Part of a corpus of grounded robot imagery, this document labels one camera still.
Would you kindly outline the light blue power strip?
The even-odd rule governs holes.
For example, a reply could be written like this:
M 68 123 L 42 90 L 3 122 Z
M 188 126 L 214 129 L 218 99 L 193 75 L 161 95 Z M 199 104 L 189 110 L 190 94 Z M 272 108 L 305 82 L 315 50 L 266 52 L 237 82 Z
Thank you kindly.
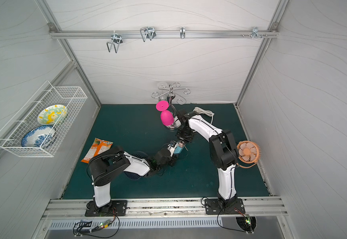
M 175 149 L 175 152 L 174 152 L 175 155 L 179 155 L 181 153 L 181 151 L 183 150 L 183 148 L 184 148 L 184 147 L 183 148 L 178 148 L 178 143 L 179 142 L 176 143 L 176 149 Z

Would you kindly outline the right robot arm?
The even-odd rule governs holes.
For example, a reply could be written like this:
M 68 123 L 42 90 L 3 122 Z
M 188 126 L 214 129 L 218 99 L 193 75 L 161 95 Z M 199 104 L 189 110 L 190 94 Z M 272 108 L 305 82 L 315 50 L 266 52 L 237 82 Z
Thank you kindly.
M 210 159 L 218 172 L 218 199 L 222 204 L 228 204 L 237 199 L 235 189 L 235 168 L 237 165 L 237 144 L 233 133 L 229 130 L 221 130 L 192 111 L 177 114 L 180 126 L 176 137 L 186 143 L 192 142 L 197 132 L 209 145 Z

